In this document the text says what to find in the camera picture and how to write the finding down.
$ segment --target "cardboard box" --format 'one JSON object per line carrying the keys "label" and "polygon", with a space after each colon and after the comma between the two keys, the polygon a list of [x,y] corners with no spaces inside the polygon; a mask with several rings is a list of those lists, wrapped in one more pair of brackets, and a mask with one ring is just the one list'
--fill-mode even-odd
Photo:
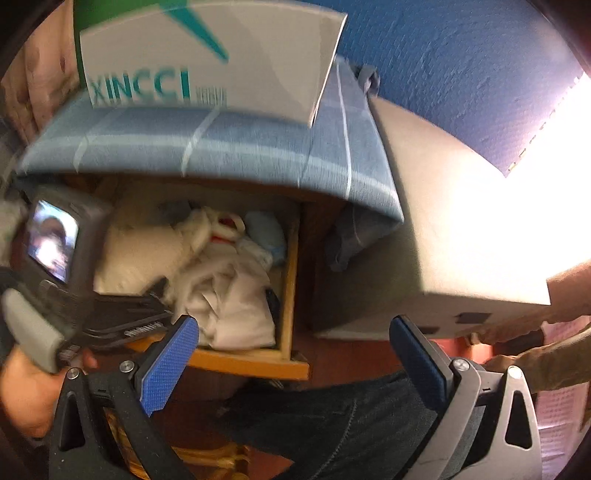
{"label": "cardboard box", "polygon": [[127,11],[109,3],[78,0],[74,10],[95,107],[227,108],[309,127],[346,19],[289,1],[169,1],[137,9],[139,0]]}

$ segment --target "printed logo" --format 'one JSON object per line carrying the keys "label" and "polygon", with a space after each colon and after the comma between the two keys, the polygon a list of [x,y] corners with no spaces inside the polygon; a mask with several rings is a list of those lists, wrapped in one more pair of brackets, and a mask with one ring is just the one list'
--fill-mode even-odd
{"label": "printed logo", "polygon": [[153,330],[157,330],[159,328],[163,328],[164,325],[162,325],[162,323],[160,322],[154,322],[154,323],[150,323],[149,325],[146,325],[144,327],[137,327],[134,328],[133,330],[126,330],[123,332],[123,334],[127,337],[134,337],[136,335],[140,335],[142,333],[148,333],[151,332]]}
{"label": "printed logo", "polygon": [[187,6],[187,0],[160,2],[160,8],[162,8],[166,15],[192,33],[196,39],[205,44],[205,46],[214,52],[221,61],[224,63],[228,62],[228,52],[220,42],[215,39],[199,15]]}
{"label": "printed logo", "polygon": [[87,77],[86,83],[93,105],[113,105],[124,99],[128,102],[140,100],[148,104],[155,100],[177,103],[180,93],[183,103],[190,102],[204,108],[225,108],[228,98],[225,88],[214,86],[195,87],[191,95],[189,71],[172,67],[99,75],[95,79]]}

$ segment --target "small screen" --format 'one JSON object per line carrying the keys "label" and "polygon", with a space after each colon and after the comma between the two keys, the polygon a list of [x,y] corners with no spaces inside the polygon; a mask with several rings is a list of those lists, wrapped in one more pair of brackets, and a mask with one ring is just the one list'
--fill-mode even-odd
{"label": "small screen", "polygon": [[78,236],[78,223],[74,217],[40,200],[29,233],[29,256],[55,278],[66,282]]}

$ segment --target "blue clamp pad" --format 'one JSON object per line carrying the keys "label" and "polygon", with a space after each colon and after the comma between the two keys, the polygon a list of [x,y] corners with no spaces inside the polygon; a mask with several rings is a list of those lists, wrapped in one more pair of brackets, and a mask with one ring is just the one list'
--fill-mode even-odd
{"label": "blue clamp pad", "polygon": [[178,320],[183,324],[174,332],[157,359],[140,379],[139,402],[146,415],[162,410],[173,392],[199,341],[199,326],[192,317]]}
{"label": "blue clamp pad", "polygon": [[390,345],[427,408],[441,414],[447,408],[453,374],[447,360],[402,316],[390,323]]}

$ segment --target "blue painted wall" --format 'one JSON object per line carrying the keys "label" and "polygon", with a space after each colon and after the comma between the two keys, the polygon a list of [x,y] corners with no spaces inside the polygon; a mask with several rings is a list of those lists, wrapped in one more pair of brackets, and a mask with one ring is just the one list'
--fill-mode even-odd
{"label": "blue painted wall", "polygon": [[338,53],[378,67],[380,96],[507,174],[582,68],[526,0],[312,0],[349,18]]}

